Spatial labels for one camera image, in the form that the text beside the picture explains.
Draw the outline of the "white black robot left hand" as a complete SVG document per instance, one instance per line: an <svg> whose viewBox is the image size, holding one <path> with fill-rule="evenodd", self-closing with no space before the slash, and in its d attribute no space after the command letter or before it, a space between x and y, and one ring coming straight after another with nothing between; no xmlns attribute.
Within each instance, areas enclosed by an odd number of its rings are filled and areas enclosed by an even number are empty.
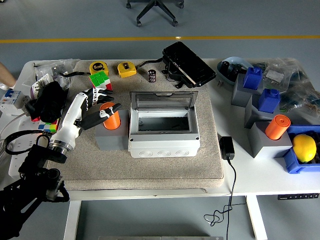
<svg viewBox="0 0 320 240"><path fill-rule="evenodd" d="M76 138L82 131L95 127L113 116L121 108L120 103L87 115L91 107L113 101L111 93L111 90L99 87L78 93L63 118L61 128L50 139L49 148L62 153L72 151L76 145Z"/></svg>

